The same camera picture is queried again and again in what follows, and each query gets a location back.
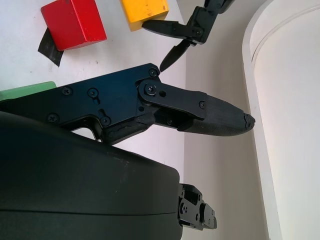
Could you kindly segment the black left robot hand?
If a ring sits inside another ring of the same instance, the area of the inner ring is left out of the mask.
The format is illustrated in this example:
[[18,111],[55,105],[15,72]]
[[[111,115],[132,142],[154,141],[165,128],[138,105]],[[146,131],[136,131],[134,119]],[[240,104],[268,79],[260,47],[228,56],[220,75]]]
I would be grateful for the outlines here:
[[163,72],[173,65],[190,46],[204,44],[219,14],[223,14],[233,4],[232,0],[206,0],[204,6],[197,6],[186,25],[177,21],[148,20],[142,28],[162,36],[181,39],[172,47],[160,64]]

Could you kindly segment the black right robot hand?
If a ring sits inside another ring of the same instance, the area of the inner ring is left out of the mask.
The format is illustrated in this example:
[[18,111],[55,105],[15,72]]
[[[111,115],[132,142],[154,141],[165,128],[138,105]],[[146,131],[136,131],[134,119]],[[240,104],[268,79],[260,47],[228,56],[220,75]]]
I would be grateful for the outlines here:
[[255,119],[151,63],[0,103],[3,240],[179,240],[217,227],[176,169],[116,144],[152,125],[237,136]]

